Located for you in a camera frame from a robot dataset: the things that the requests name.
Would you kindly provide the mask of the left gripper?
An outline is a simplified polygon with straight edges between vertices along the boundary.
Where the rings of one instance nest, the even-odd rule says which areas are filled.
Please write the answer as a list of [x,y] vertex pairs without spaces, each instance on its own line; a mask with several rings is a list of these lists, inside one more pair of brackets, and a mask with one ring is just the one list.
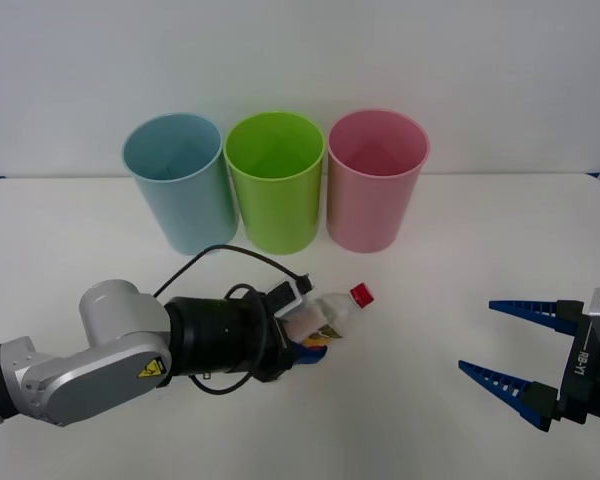
[[252,376],[262,382],[278,380],[295,365],[312,365],[320,362],[328,351],[327,346],[305,347],[289,340],[283,323],[272,317],[269,320],[267,341],[260,362],[252,368]]

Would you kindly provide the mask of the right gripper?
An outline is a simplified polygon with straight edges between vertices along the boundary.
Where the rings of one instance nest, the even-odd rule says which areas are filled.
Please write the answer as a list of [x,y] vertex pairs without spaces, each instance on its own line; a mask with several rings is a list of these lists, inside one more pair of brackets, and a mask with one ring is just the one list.
[[559,400],[554,387],[460,360],[462,372],[543,432],[555,419],[557,400],[563,418],[578,424],[589,415],[600,418],[600,339],[592,320],[583,315],[583,302],[491,300],[489,308],[551,329],[576,329]]

